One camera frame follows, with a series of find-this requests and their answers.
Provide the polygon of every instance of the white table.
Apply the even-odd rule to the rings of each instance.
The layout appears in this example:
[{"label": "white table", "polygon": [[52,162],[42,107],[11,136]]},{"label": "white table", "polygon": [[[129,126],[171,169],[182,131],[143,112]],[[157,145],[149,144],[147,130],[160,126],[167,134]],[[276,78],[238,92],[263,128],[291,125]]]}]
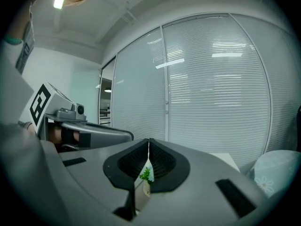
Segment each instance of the white table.
[{"label": "white table", "polygon": [[225,163],[239,171],[238,166],[235,164],[234,160],[230,156],[229,153],[210,153],[213,156],[218,157],[219,159],[223,160]]}]

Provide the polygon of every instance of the ceiling light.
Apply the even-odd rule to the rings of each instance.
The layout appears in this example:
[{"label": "ceiling light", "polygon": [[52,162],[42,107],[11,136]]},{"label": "ceiling light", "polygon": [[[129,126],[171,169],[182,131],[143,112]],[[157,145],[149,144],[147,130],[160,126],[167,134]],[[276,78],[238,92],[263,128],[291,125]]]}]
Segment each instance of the ceiling light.
[{"label": "ceiling light", "polygon": [[55,0],[53,7],[58,8],[58,9],[62,9],[64,4],[64,0]]},{"label": "ceiling light", "polygon": [[104,92],[108,92],[108,93],[111,93],[111,88],[105,88]]},{"label": "ceiling light", "polygon": [[157,69],[165,67],[165,66],[169,66],[169,65],[174,65],[174,64],[178,64],[178,63],[183,63],[185,62],[185,60],[183,58],[168,62],[168,63],[163,63],[161,65],[156,66]]},{"label": "ceiling light", "polygon": [[212,57],[241,57],[243,53],[220,53],[212,54]]}]

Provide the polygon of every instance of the black strip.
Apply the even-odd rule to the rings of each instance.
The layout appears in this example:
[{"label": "black strip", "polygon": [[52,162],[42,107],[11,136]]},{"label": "black strip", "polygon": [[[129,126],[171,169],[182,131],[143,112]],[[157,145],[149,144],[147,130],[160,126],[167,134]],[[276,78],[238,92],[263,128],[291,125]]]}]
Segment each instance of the black strip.
[{"label": "black strip", "polygon": [[79,133],[78,147],[91,147],[91,133]]},{"label": "black strip", "polygon": [[61,137],[64,144],[77,144],[77,141],[74,139],[73,133],[73,130],[62,127]]},{"label": "black strip", "polygon": [[150,162],[155,181],[150,186],[151,193],[171,192],[188,177],[190,164],[186,157],[150,139]]},{"label": "black strip", "polygon": [[79,157],[79,158],[74,158],[74,159],[70,159],[70,160],[65,160],[65,161],[63,161],[63,164],[65,167],[69,167],[69,166],[79,164],[79,163],[82,163],[85,161],[86,161],[85,158]]},{"label": "black strip", "polygon": [[215,184],[240,218],[256,208],[229,179],[219,180]]}]

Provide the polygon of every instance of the hand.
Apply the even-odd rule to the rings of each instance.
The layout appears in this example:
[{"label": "hand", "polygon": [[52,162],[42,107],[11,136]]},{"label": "hand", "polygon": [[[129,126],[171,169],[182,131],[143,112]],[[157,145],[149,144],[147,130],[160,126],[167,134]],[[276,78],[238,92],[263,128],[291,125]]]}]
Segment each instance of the hand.
[{"label": "hand", "polygon": [[[28,127],[27,131],[31,135],[36,135],[36,131],[32,124]],[[55,125],[54,123],[48,124],[48,140],[50,142],[52,142],[55,145],[59,145],[59,144],[63,143],[61,133],[62,133],[61,127]],[[79,142],[79,132],[78,131],[73,132],[73,137],[77,142]]]}]

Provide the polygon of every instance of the white panel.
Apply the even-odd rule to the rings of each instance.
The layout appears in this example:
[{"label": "white panel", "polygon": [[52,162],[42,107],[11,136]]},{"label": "white panel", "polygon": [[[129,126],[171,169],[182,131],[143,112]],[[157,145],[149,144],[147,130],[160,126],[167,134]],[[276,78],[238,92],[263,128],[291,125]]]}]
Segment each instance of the white panel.
[{"label": "white panel", "polygon": [[296,114],[301,105],[300,49],[286,40],[276,26],[246,16],[234,18],[250,35],[256,45],[269,76],[273,118],[268,151],[296,149]]},{"label": "white panel", "polygon": [[263,153],[270,99],[259,56],[230,17],[164,28],[169,78],[169,141],[230,153],[242,172]]},{"label": "white panel", "polygon": [[112,123],[135,139],[165,139],[164,63],[157,29],[118,53],[112,95]]}]

